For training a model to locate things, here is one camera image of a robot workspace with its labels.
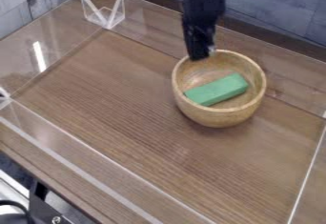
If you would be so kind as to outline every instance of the wooden table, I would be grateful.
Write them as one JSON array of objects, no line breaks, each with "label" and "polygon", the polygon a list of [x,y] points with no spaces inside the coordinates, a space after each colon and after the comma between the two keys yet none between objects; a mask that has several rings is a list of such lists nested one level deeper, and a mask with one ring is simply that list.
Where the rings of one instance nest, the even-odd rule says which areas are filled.
[{"label": "wooden table", "polygon": [[[325,63],[220,29],[221,49],[258,61],[269,91],[246,123],[202,127],[173,96],[179,13],[125,2],[114,31],[70,0],[0,44],[15,100],[0,111],[0,150],[101,223],[288,223],[325,129]],[[28,82],[36,42],[47,66],[61,61]],[[293,223],[324,218],[324,152]]]}]

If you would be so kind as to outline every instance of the green sponge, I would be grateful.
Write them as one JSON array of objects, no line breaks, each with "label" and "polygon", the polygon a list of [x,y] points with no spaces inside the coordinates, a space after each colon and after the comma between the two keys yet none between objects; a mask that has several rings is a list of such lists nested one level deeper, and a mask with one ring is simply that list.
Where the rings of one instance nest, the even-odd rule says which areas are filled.
[{"label": "green sponge", "polygon": [[205,84],[185,92],[185,95],[198,104],[212,106],[237,97],[249,89],[249,83],[240,73]]}]

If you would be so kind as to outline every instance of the bowl rim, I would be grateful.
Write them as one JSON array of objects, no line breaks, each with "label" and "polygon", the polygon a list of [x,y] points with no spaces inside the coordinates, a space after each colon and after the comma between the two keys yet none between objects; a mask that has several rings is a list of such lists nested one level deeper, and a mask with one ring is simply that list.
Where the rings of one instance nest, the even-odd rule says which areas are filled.
[{"label": "bowl rim", "polygon": [[178,83],[177,83],[177,71],[178,71],[181,65],[189,60],[189,56],[185,56],[179,60],[179,62],[177,63],[177,66],[174,68],[174,71],[173,71],[173,86],[174,86],[174,90],[175,90],[178,96],[181,97],[181,99],[183,100],[183,102],[186,102],[189,105],[197,107],[201,110],[205,110],[207,112],[240,112],[240,111],[246,110],[252,106],[254,106],[260,102],[260,100],[262,99],[262,97],[264,97],[264,95],[266,93],[266,88],[268,88],[266,74],[265,74],[261,66],[258,65],[258,63],[249,56],[246,56],[246,55],[244,55],[244,54],[241,54],[241,53],[238,53],[236,51],[217,50],[217,52],[234,54],[234,55],[240,56],[241,58],[244,58],[245,60],[248,60],[257,67],[257,69],[260,71],[260,74],[261,74],[261,78],[262,78],[262,85],[261,85],[261,91],[260,91],[258,95],[256,96],[256,98],[249,103],[246,103],[245,105],[242,105],[242,106],[240,106],[237,108],[228,108],[228,109],[210,108],[210,107],[202,106],[202,105],[197,104],[194,101],[191,101],[185,96],[183,92],[181,91],[181,89],[178,87]]}]

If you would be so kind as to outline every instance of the wooden bowl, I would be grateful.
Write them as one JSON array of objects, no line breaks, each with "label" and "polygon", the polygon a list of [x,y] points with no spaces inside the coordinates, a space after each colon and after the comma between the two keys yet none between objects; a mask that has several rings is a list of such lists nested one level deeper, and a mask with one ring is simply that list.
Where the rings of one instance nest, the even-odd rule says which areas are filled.
[{"label": "wooden bowl", "polygon": [[[212,107],[197,104],[185,96],[187,90],[234,72],[241,73],[250,84],[246,93]],[[178,62],[173,86],[178,107],[187,117],[212,128],[226,128],[249,119],[258,109],[266,92],[266,76],[260,65],[248,56],[218,50],[203,61],[193,62],[185,57]]]}]

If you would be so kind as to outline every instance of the acrylic corner bracket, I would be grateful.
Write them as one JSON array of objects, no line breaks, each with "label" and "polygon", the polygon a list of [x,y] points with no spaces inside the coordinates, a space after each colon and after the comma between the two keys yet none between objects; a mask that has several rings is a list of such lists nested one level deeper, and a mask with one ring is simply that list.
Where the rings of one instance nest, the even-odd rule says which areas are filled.
[{"label": "acrylic corner bracket", "polygon": [[105,29],[111,30],[125,20],[125,1],[117,0],[113,9],[97,8],[91,0],[82,0],[86,18],[90,22],[101,25]]}]

